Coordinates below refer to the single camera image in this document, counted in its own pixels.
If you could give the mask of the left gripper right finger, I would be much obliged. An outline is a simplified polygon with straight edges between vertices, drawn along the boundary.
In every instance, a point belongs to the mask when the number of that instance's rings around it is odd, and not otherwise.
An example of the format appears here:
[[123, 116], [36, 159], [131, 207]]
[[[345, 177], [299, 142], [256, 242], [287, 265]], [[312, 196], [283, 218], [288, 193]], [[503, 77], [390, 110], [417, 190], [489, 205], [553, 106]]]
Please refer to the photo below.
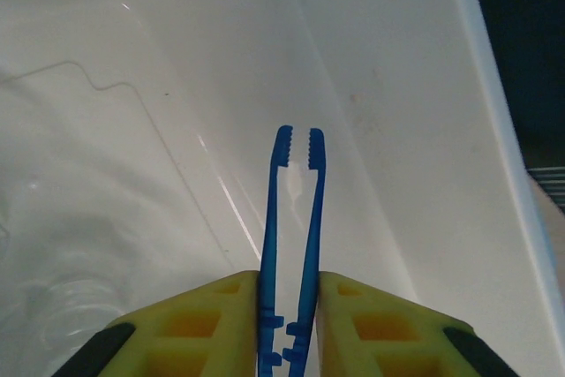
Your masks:
[[514, 376], [472, 326], [344, 275], [322, 271], [322, 376]]

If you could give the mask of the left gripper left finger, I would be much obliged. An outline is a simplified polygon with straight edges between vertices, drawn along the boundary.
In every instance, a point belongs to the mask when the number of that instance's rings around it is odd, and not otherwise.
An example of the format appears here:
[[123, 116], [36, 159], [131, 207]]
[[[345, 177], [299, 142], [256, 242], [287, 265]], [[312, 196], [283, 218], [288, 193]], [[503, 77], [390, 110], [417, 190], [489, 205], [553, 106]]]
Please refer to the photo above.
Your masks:
[[254, 376], [257, 282], [243, 271], [113, 320], [58, 376]]

